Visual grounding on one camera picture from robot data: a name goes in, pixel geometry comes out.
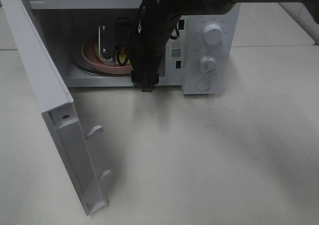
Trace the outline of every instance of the wire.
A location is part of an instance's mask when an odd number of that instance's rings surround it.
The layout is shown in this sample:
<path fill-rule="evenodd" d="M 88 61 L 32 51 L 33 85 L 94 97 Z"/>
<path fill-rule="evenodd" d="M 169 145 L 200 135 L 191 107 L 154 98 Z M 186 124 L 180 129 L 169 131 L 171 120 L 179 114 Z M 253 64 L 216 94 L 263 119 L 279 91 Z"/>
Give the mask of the wire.
<path fill-rule="evenodd" d="M 179 38 L 179 30 L 177 28 L 177 25 L 175 26 L 175 32 L 176 32 L 176 36 L 174 35 L 171 35 L 170 38 L 173 39 L 173 40 L 176 40 Z"/>
<path fill-rule="evenodd" d="M 118 52 L 116 53 L 116 60 L 118 61 L 118 63 L 119 63 L 120 66 L 125 66 L 125 65 L 128 63 L 128 61 L 129 61 L 128 55 L 126 55 L 125 60 L 124 60 L 123 63 L 122 63 L 121 60 L 120 60 L 120 54 L 121 54 L 121 51 L 122 51 L 123 48 L 124 48 L 124 47 L 120 47 L 120 48 L 118 49 Z"/>

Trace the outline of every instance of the white knob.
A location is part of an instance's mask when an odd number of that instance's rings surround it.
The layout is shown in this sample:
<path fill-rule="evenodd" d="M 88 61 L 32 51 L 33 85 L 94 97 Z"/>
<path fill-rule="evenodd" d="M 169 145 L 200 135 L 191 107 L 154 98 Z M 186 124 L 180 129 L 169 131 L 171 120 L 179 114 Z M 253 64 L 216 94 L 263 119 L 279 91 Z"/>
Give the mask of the white knob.
<path fill-rule="evenodd" d="M 205 56 L 199 61 L 199 70 L 203 74 L 208 74 L 216 69 L 216 60 L 211 56 Z"/>
<path fill-rule="evenodd" d="M 203 36 L 207 44 L 217 44 L 222 40 L 223 29 L 217 24 L 210 24 L 203 30 Z"/>

